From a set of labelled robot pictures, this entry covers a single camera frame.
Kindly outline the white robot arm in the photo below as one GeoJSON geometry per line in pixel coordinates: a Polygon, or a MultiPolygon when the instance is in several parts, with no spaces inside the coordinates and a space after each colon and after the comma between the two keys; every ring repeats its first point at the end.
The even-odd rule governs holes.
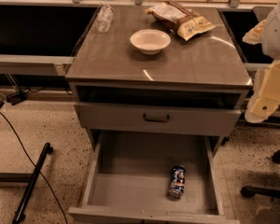
{"type": "Polygon", "coordinates": [[[243,41],[247,44],[261,44],[262,52],[273,58],[267,68],[259,68],[245,119],[250,123],[261,123],[280,106],[280,2],[267,18],[247,32],[243,41]]]}

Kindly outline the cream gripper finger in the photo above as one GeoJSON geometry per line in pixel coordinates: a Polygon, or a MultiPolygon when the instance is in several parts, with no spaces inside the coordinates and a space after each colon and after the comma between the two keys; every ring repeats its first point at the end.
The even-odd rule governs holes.
{"type": "Polygon", "coordinates": [[[250,45],[259,44],[262,39],[265,23],[266,20],[260,21],[255,27],[245,33],[245,35],[243,36],[243,41],[250,45]]]}
{"type": "Polygon", "coordinates": [[[245,112],[245,120],[261,123],[280,106],[280,60],[274,60],[267,68],[259,68],[255,74],[253,95],[245,112]]]}

